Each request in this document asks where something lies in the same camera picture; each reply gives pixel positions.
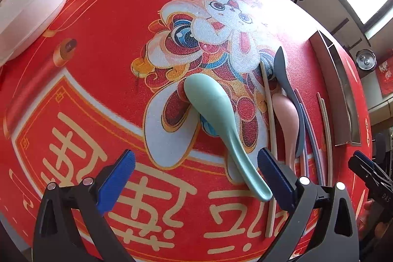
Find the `right hand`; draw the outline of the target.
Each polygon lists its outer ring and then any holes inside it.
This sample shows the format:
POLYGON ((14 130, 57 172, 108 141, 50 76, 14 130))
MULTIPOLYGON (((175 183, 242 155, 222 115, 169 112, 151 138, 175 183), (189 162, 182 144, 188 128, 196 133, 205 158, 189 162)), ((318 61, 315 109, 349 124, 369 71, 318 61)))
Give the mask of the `right hand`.
POLYGON ((374 232, 373 237, 381 239, 392 220, 392 213, 384 210, 373 199, 365 202, 363 209, 356 220, 359 240, 364 239, 371 231, 374 232))

